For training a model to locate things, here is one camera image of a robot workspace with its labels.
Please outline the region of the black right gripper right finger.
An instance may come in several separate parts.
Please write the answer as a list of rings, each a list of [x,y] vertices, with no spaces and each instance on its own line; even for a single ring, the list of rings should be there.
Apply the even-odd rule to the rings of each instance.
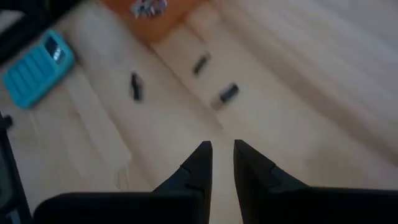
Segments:
[[[398,190],[310,186],[240,139],[233,159],[244,224],[398,224]]]

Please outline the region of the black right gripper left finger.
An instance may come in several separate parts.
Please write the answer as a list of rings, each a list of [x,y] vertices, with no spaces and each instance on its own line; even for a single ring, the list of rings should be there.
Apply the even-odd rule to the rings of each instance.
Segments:
[[[34,224],[208,224],[212,145],[203,141],[151,192],[75,192],[42,202]]]

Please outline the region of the black copper battery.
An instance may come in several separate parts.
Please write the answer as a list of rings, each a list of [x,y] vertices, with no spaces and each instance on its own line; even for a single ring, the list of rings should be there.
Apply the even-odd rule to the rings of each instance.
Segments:
[[[200,72],[203,70],[203,67],[208,63],[209,59],[211,58],[211,55],[209,52],[205,52],[200,55],[198,60],[195,62],[192,68],[192,73],[195,76],[199,76]]]
[[[139,91],[137,91],[137,92],[133,91],[133,98],[135,101],[142,101],[142,99],[143,99],[143,85],[142,85],[141,81],[140,81],[140,84],[141,84],[141,87],[140,87]]]
[[[211,101],[211,107],[214,110],[224,108],[239,93],[239,87],[235,82],[230,83],[226,88],[222,89]]]
[[[137,92],[137,91],[139,91],[140,87],[141,87],[141,84],[140,84],[139,76],[137,75],[137,73],[132,72],[131,73],[131,88],[133,89],[134,92]]]

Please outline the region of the silver black battery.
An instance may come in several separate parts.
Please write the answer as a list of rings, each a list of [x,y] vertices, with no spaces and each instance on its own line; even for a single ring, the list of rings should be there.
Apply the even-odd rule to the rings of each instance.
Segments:
[[[147,2],[147,0],[137,0],[136,2],[131,4],[130,12],[137,19],[138,17],[147,14],[149,7],[150,4]]]
[[[158,16],[163,14],[167,8],[167,0],[150,0],[149,15]]]

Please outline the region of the orange plastic bin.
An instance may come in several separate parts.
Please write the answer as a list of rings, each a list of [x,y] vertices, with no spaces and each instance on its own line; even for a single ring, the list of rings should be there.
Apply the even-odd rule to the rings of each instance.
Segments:
[[[189,13],[208,0],[167,0],[167,8],[163,14],[150,16],[148,10],[147,14],[137,19],[130,12],[131,4],[137,0],[98,1],[117,14],[139,40],[148,44],[163,39]]]

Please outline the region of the blue calculator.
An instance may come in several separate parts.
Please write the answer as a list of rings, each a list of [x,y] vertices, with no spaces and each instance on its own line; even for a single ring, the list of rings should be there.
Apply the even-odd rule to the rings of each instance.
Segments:
[[[40,42],[9,67],[2,80],[11,100],[22,109],[38,103],[75,63],[75,55],[55,30],[47,30]]]

